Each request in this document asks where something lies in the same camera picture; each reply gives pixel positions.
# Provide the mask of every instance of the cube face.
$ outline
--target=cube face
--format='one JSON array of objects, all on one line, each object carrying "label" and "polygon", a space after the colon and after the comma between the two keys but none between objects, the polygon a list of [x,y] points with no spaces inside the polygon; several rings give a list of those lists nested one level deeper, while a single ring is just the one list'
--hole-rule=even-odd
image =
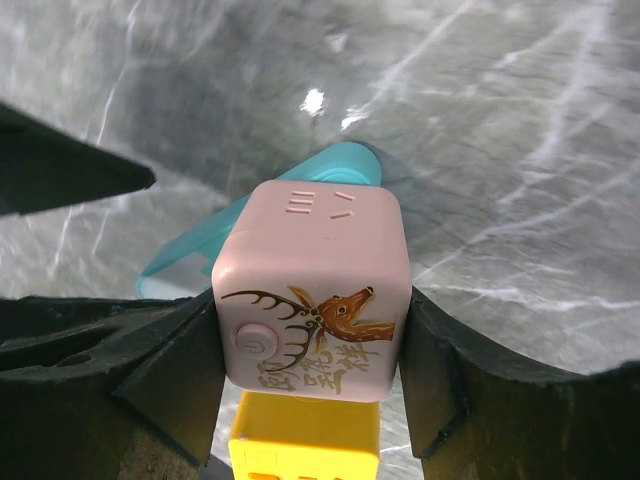
[{"label": "cube face", "polygon": [[236,479],[374,480],[379,405],[245,392],[229,450]]},{"label": "cube face", "polygon": [[[300,198],[307,203],[287,202]],[[331,219],[341,202],[349,203],[341,212],[351,213]],[[286,211],[300,205],[310,212]],[[236,385],[357,402],[388,393],[411,278],[400,210],[386,190],[261,185],[212,282],[227,374]]]},{"label": "cube face", "polygon": [[247,480],[375,480],[379,458],[370,452],[333,450],[234,439],[234,477]]}]

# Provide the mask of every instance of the deer illustration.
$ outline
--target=deer illustration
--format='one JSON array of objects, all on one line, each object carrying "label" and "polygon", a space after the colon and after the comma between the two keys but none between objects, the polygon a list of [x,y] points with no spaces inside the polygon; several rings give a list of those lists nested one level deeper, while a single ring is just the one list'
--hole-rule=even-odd
[{"label": "deer illustration", "polygon": [[238,295],[255,295],[257,298],[251,302],[254,305],[260,303],[263,298],[270,298],[273,300],[273,304],[264,307],[264,310],[272,310],[281,304],[288,305],[293,310],[289,315],[278,317],[279,320],[291,320],[298,315],[308,317],[304,325],[289,325],[286,327],[287,329],[303,330],[306,333],[306,338],[302,343],[285,343],[285,345],[288,346],[300,347],[302,350],[296,354],[285,353],[285,356],[292,357],[293,361],[284,367],[269,370],[270,372],[285,370],[300,363],[309,351],[309,345],[316,332],[317,352],[324,347],[324,343],[326,342],[325,333],[328,333],[338,340],[350,343],[373,342],[377,340],[390,342],[393,340],[395,322],[381,323],[375,320],[359,320],[360,312],[362,312],[364,306],[374,297],[372,287],[363,288],[348,297],[334,295],[320,305],[316,305],[306,290],[300,287],[290,286],[288,288],[298,298],[300,303],[263,290],[242,290],[229,293],[222,297],[225,299]]}]

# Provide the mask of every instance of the teal plastic object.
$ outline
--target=teal plastic object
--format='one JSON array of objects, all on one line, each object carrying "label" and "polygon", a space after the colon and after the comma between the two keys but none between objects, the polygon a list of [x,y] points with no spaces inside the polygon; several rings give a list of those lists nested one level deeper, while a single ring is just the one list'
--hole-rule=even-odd
[{"label": "teal plastic object", "polygon": [[[380,186],[382,169],[364,145],[333,145],[279,176],[281,180]],[[178,298],[198,295],[211,285],[211,271],[249,195],[209,217],[165,245],[137,282],[141,298]],[[198,271],[194,277],[193,270]]]}]

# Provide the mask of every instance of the yellow object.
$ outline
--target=yellow object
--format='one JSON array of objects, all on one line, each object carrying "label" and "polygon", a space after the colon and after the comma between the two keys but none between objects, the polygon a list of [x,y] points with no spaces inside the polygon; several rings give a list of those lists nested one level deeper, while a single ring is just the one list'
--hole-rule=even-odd
[{"label": "yellow object", "polygon": [[375,480],[380,406],[244,392],[229,450],[235,480]]}]

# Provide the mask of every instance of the gray marble surface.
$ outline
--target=gray marble surface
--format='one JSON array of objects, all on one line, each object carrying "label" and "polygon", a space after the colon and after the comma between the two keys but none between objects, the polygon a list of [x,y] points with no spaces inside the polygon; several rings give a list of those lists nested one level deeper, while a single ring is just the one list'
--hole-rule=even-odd
[{"label": "gray marble surface", "polygon": [[[0,221],[2,294],[132,296],[165,241],[353,139],[442,308],[574,371],[640,357],[637,0],[0,0],[0,65],[3,100],[161,172]],[[384,412],[380,478],[415,478],[399,386]]]}]

